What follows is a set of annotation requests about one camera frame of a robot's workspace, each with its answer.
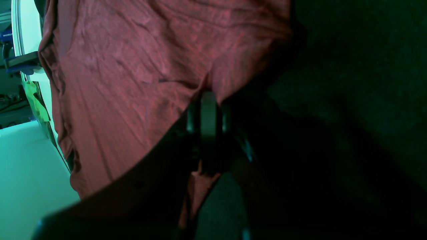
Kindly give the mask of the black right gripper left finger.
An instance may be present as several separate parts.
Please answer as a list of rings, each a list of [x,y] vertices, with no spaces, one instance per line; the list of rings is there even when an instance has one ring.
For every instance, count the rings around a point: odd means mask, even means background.
[[[42,219],[34,240],[180,240],[188,180],[198,169],[200,104],[192,102],[155,148],[103,190]]]

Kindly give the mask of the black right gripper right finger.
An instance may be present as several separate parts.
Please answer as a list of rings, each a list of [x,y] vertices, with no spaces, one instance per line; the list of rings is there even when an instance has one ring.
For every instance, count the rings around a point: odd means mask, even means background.
[[[282,112],[241,91],[227,107],[244,160],[226,153],[200,210],[201,240],[425,240],[426,190],[340,102],[338,119]]]

